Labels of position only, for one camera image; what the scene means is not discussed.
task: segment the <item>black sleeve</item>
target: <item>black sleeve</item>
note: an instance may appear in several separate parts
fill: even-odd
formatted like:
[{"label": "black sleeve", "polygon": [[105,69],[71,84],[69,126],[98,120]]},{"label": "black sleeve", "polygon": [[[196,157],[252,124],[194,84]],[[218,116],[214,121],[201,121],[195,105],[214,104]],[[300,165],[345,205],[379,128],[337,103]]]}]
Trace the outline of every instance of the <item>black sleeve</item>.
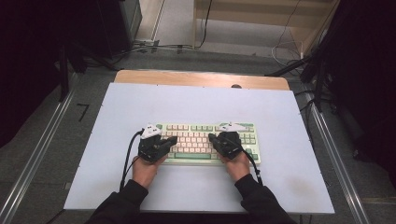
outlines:
[{"label": "black sleeve", "polygon": [[239,179],[235,186],[242,195],[241,205],[249,212],[252,223],[296,223],[279,205],[271,190],[257,183],[251,174]]},{"label": "black sleeve", "polygon": [[86,224],[134,223],[140,213],[140,204],[148,190],[129,180],[119,193],[113,192],[94,211]]}]

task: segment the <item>white board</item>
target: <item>white board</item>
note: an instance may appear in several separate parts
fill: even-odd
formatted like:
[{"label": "white board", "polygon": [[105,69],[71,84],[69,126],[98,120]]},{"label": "white board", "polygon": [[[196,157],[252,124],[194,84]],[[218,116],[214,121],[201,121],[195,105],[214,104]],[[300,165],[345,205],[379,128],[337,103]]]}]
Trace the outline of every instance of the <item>white board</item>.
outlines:
[{"label": "white board", "polygon": [[[334,213],[291,91],[124,83],[109,85],[64,209],[95,209],[118,191],[130,140],[148,123],[229,121],[256,125],[263,183],[287,212]],[[241,199],[223,166],[162,165],[141,209],[239,213]]]}]

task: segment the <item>metal rail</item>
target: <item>metal rail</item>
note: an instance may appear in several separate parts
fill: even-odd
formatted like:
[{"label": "metal rail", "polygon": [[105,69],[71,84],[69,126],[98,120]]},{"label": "metal rail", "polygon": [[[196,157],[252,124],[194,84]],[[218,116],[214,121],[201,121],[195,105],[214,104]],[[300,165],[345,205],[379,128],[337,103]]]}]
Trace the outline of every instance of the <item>metal rail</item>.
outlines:
[{"label": "metal rail", "polygon": [[[309,102],[313,99],[312,94],[307,94],[306,98]],[[327,152],[329,153],[330,160],[332,161],[332,166],[334,167],[334,171],[337,174],[338,180],[340,181],[341,187],[346,196],[346,201],[349,204],[352,216],[355,218],[355,222],[359,224],[369,224],[370,220],[363,208],[361,198],[359,197],[359,194],[356,191],[355,186],[353,185],[347,168],[345,167],[344,162],[338,152],[338,148],[334,140],[332,139],[332,135],[326,124],[326,120],[323,117],[323,114],[319,113],[315,106],[312,106],[312,113],[314,115],[315,122],[318,125],[318,129],[324,141],[324,145],[327,149]]]},{"label": "metal rail", "polygon": [[70,104],[71,99],[73,98],[76,86],[79,82],[79,75],[73,74],[72,76],[72,85],[70,92],[66,95],[64,101],[59,103],[53,113],[47,128],[43,132],[35,146],[35,150],[32,153],[29,161],[26,163],[23,171],[21,172],[19,178],[14,183],[9,192],[5,203],[0,212],[0,223],[9,224],[11,223],[12,218],[14,217],[17,209],[23,199],[26,190],[29,188],[30,183],[32,182],[33,177],[35,176],[35,172],[37,171],[38,166],[43,160],[47,149],[50,145],[50,141],[53,135],[56,133],[58,126],[64,116],[67,107]]}]

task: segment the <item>white keyboard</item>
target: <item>white keyboard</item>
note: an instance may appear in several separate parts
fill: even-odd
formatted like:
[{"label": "white keyboard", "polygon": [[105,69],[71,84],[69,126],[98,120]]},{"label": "white keyboard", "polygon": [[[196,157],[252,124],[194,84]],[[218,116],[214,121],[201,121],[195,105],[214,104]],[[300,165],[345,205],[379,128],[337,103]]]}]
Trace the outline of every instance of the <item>white keyboard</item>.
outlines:
[{"label": "white keyboard", "polygon": [[[177,144],[171,147],[168,158],[163,164],[217,165],[222,164],[217,151],[209,142],[208,135],[219,135],[221,124],[180,124],[159,123],[162,138],[177,136]],[[243,149],[250,154],[256,164],[261,162],[256,128],[252,123],[237,123],[247,128],[238,132]]]}]

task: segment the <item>wooden panel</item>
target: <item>wooden panel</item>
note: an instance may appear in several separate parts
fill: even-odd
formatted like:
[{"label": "wooden panel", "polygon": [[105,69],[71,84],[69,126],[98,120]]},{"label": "wooden panel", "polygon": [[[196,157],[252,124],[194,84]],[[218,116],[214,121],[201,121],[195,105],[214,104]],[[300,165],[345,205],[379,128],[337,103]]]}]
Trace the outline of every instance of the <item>wooden panel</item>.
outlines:
[{"label": "wooden panel", "polygon": [[[209,1],[195,0],[195,2],[198,11],[196,18],[205,19]],[[332,2],[335,0],[302,0],[293,13],[293,20],[289,21],[289,26],[317,27],[321,18],[327,18],[328,8]],[[295,0],[217,0],[212,2],[209,19],[284,26],[296,5],[297,1]]]},{"label": "wooden panel", "polygon": [[288,81],[283,77],[252,77],[217,73],[121,70],[114,82],[154,85],[226,87],[240,85],[243,89],[288,91]]}]

